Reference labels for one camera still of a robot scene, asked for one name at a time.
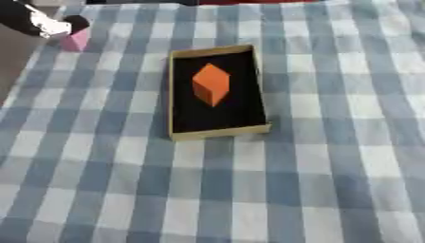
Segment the cardboard box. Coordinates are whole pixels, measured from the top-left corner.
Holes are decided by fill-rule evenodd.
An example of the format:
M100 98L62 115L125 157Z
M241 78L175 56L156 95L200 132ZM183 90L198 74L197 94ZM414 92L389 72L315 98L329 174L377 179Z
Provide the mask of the cardboard box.
M173 51L169 62L168 129L172 140L269 131L252 45ZM230 74L230 91L216 106L194 94L194 75L208 64Z

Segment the orange cube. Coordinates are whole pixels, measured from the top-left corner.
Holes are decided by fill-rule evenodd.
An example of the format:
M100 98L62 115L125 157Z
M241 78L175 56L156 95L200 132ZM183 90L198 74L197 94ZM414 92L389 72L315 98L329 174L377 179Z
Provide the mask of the orange cube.
M195 96L215 107L230 89L230 74L212 64L205 65L194 75Z

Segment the foam block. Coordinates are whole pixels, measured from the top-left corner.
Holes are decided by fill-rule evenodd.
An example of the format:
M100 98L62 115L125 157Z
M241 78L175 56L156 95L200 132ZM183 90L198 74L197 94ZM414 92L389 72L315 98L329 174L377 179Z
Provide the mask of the foam block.
M215 65L205 65L194 75L195 96L215 107L229 93L229 73Z
M68 51L83 51L87 46L89 38L88 28L82 29L74 34L66 36L61 40L61 46Z

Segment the tablecloth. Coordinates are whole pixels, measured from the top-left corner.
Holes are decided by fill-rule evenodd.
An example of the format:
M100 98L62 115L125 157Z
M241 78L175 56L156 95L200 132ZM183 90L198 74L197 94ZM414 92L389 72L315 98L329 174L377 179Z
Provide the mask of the tablecloth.
M0 242L423 242L415 0L65 7L0 112ZM253 44L271 131L172 142L171 50Z

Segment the pink cube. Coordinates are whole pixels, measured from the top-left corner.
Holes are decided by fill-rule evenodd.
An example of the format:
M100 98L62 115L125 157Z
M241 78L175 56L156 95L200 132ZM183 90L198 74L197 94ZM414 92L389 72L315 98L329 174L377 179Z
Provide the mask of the pink cube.
M68 51L83 51L87 46L89 37L88 28L80 30L72 35L68 35L61 40L61 46Z

